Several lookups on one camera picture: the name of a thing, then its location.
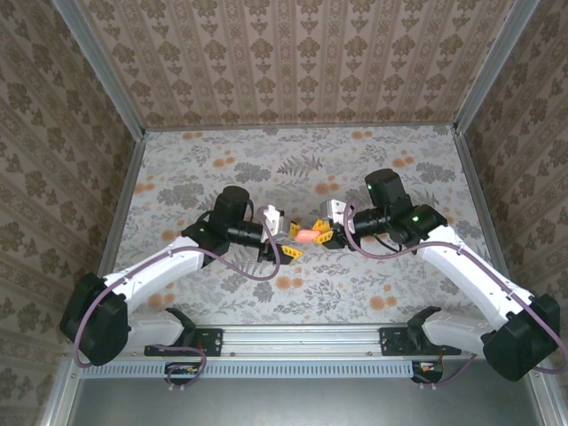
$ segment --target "gray floor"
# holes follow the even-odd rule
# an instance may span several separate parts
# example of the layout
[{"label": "gray floor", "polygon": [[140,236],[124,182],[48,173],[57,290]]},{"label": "gray floor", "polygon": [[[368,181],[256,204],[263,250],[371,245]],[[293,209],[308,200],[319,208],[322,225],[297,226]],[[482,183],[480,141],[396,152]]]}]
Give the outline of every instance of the gray floor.
[{"label": "gray floor", "polygon": [[205,379],[185,391],[162,380],[86,380],[70,425],[542,424],[528,383],[477,362],[455,383],[418,389],[404,379]]}]

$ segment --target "metal frame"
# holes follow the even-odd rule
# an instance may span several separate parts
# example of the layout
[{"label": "metal frame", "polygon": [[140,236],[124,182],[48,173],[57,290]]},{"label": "metal frame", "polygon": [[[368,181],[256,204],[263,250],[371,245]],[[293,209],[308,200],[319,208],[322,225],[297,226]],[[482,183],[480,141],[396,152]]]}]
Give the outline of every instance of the metal frame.
[{"label": "metal frame", "polygon": [[53,0],[53,3],[71,30],[73,37],[79,44],[83,55],[91,64],[106,93],[113,101],[118,114],[120,114],[122,121],[128,127],[132,137],[136,141],[141,140],[144,136],[143,120],[130,101],[128,93],[122,87],[118,76],[114,72],[112,61],[105,55],[76,0]]},{"label": "metal frame", "polygon": [[303,122],[301,124],[231,124],[223,126],[166,126],[148,127],[149,133],[163,133],[164,131],[206,131],[206,130],[278,130],[278,129],[337,129],[365,127],[422,127],[422,126],[447,126],[450,122],[429,122],[428,124],[412,124],[408,122]]},{"label": "metal frame", "polygon": [[[477,215],[483,229],[487,247],[495,266],[503,274],[507,273],[496,233],[485,204],[481,186],[477,179],[465,137],[455,131],[454,142],[461,159]],[[128,214],[134,184],[137,180],[144,153],[144,143],[137,145],[132,156],[127,183],[122,189],[121,199],[117,208],[117,217],[113,222],[109,242],[105,248],[105,264],[100,271],[104,273],[112,270],[122,230]],[[224,330],[224,348],[222,356],[217,362],[235,363],[243,361],[369,361],[373,364],[387,360],[422,360],[436,357],[383,357],[380,352],[379,327],[396,327],[398,324],[370,324],[370,325],[310,325],[310,326],[202,326],[218,327]],[[142,350],[130,354],[122,354],[116,360],[126,361],[130,364],[140,362],[155,363],[164,361],[161,357],[144,357],[139,354]],[[53,385],[47,409],[43,417],[42,426],[63,426],[67,424],[71,408],[74,403],[81,371],[68,359],[62,362],[55,383]],[[467,354],[454,359],[466,359]],[[178,357],[176,361],[195,360],[192,357]],[[561,392],[556,381],[548,376],[531,372],[529,374],[531,385],[537,399],[540,414],[546,426],[568,424],[566,422],[565,407]]]},{"label": "metal frame", "polygon": [[[481,224],[481,230],[485,236],[489,256],[491,257],[493,266],[499,270],[503,275],[510,278],[509,269],[505,263],[505,257],[501,251],[501,245],[497,238],[497,233],[489,214],[489,208],[485,202],[483,190],[479,183],[475,166],[469,153],[466,138],[462,131],[459,129],[452,129],[454,135],[455,147],[460,156],[461,166],[463,173],[468,182],[471,198],[476,208],[477,217]],[[550,361],[545,359],[540,363],[541,367],[552,368]],[[542,375],[535,371],[529,373],[529,378],[534,391],[534,396],[537,400],[540,415],[546,426],[549,425],[568,425],[568,416],[566,413],[566,404],[560,391],[560,386],[554,376]]]},{"label": "metal frame", "polygon": [[130,209],[130,202],[132,201],[140,167],[142,167],[145,148],[145,140],[140,140],[136,142],[134,150],[132,151],[128,171],[126,172],[124,184],[122,185],[121,196],[118,199],[116,211],[114,212],[113,224],[110,227],[105,250],[100,260],[99,277],[107,275],[114,269],[116,257],[118,256],[118,248],[121,245],[122,233],[124,232],[124,226],[126,225],[126,219],[128,217],[128,210]]},{"label": "metal frame", "polygon": [[519,0],[511,7],[509,16],[505,19],[501,31],[455,117],[454,123],[459,132],[464,133],[473,121],[539,1]]}]

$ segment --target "orange object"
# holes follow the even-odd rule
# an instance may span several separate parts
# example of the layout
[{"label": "orange object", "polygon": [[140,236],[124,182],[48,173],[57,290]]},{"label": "orange object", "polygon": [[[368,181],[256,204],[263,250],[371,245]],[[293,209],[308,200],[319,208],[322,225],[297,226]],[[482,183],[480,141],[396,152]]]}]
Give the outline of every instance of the orange object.
[{"label": "orange object", "polygon": [[313,229],[301,229],[294,238],[297,242],[315,242],[314,239],[320,236],[320,231],[315,231]]}]

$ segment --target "black joint housing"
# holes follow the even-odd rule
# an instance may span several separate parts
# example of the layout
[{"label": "black joint housing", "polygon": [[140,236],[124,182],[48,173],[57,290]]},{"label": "black joint housing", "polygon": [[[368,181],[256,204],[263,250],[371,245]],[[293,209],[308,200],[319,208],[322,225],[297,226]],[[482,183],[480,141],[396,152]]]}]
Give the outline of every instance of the black joint housing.
[{"label": "black joint housing", "polygon": [[398,173],[392,169],[381,169],[365,176],[365,183],[375,207],[389,208],[396,217],[412,209],[410,197],[406,194]]},{"label": "black joint housing", "polygon": [[382,208],[367,209],[355,214],[353,225],[358,237],[370,237],[377,233],[386,233],[390,217]]},{"label": "black joint housing", "polygon": [[[331,238],[331,240],[324,242],[322,244],[323,247],[330,250],[336,250],[343,249],[345,246],[347,246],[350,251],[355,251],[355,248],[353,248],[347,240],[347,235],[345,235],[345,230],[343,229],[343,226],[341,224],[334,224],[332,230],[334,232],[333,237]],[[351,237],[353,237],[355,244],[357,244],[358,246],[361,245],[361,238],[358,234],[354,233],[351,235]]]},{"label": "black joint housing", "polygon": [[[61,333],[72,342],[87,309],[105,288],[105,281],[92,272],[77,282],[59,323]],[[89,318],[79,349],[94,366],[102,366],[122,351],[129,331],[128,307],[121,296],[110,292]]]},{"label": "black joint housing", "polygon": [[415,246],[420,240],[427,240],[428,234],[439,226],[446,226],[447,219],[427,204],[418,206],[399,217],[396,221],[397,233],[391,233],[391,239],[407,247]]},{"label": "black joint housing", "polygon": [[215,200],[209,223],[218,232],[223,233],[228,227],[245,218],[250,194],[240,186],[226,186]]},{"label": "black joint housing", "polygon": [[[545,294],[537,297],[530,306],[559,335],[560,307],[556,300]],[[507,324],[482,336],[482,340],[489,365],[513,382],[520,380],[558,347],[527,311],[513,314]]]},{"label": "black joint housing", "polygon": [[[199,247],[212,251],[218,256],[222,256],[229,251],[229,240],[213,232],[211,225],[204,220],[187,226],[186,229],[181,232],[181,235],[182,237],[191,238]],[[213,260],[213,257],[203,255],[202,267],[207,266],[213,262]]]},{"label": "black joint housing", "polygon": [[260,224],[241,221],[238,224],[229,226],[227,237],[230,242],[258,248],[262,245],[263,231],[264,228]]}]

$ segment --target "patterned wallpaper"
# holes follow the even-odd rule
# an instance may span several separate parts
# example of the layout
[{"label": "patterned wallpaper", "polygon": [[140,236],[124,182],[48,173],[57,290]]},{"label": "patterned wallpaper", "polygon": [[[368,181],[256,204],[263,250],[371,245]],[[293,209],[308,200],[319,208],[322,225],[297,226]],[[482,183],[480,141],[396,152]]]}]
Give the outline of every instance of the patterned wallpaper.
[{"label": "patterned wallpaper", "polygon": [[568,304],[567,2],[540,2],[467,140],[511,274]]},{"label": "patterned wallpaper", "polygon": [[133,141],[49,1],[0,2],[0,424],[34,424]]},{"label": "patterned wallpaper", "polygon": [[451,122],[514,0],[78,0],[147,128]]},{"label": "patterned wallpaper", "polygon": [[[328,199],[371,207],[364,177],[384,167],[400,174],[415,203],[434,206],[487,256],[449,126],[151,132],[116,269],[162,249],[211,209],[227,185],[247,188],[256,206],[272,203],[311,227]],[[385,252],[370,240],[364,248]],[[407,321],[431,304],[476,310],[448,278],[414,256],[376,262],[347,248],[289,244],[304,255],[273,280],[247,280],[217,262],[171,282],[140,310],[173,305],[198,324]],[[233,246],[225,257],[267,275],[272,266],[257,263],[256,253]]]}]

